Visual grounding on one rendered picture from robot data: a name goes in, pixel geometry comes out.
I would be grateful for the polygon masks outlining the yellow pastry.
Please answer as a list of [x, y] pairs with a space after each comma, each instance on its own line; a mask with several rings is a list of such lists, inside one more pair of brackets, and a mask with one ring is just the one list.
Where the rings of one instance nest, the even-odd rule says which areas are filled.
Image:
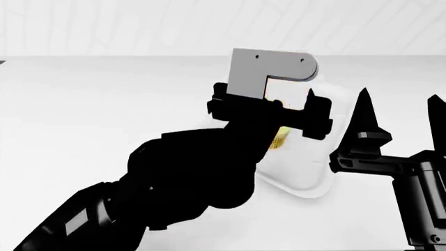
[[275, 150], [283, 146], [285, 139], [288, 137], [291, 129], [289, 127], [280, 127], [269, 146], [270, 150]]

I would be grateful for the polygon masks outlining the grey L-shaped bracket plate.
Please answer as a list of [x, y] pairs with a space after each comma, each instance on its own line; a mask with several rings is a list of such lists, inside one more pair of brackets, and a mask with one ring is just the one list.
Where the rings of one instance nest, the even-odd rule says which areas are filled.
[[261, 100], [268, 79], [306, 82], [314, 79], [317, 72], [318, 63], [311, 54], [235, 48], [226, 92]]

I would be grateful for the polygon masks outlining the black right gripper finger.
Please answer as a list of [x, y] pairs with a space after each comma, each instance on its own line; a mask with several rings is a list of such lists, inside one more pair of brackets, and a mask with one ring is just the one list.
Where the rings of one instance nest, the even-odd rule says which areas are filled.
[[446, 102], [433, 95], [427, 100], [427, 106], [434, 150], [446, 152]]
[[391, 133], [379, 127], [371, 96], [367, 88], [363, 88], [339, 150], [349, 154], [380, 156], [380, 148], [391, 141]]

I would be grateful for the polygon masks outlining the white tray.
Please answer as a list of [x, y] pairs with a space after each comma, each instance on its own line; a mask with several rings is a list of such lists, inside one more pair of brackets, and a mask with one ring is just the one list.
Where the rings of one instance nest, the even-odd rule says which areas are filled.
[[280, 100], [285, 108], [301, 110], [309, 89], [316, 96], [332, 101], [330, 118], [331, 132], [322, 141], [302, 136], [302, 131], [292, 129], [283, 146], [268, 150], [257, 165], [256, 175], [294, 196], [319, 198], [324, 196], [334, 183], [329, 168], [329, 155], [340, 144], [356, 103], [356, 94], [340, 85], [330, 83], [318, 75], [308, 82], [292, 82], [271, 79], [267, 83], [266, 98]]

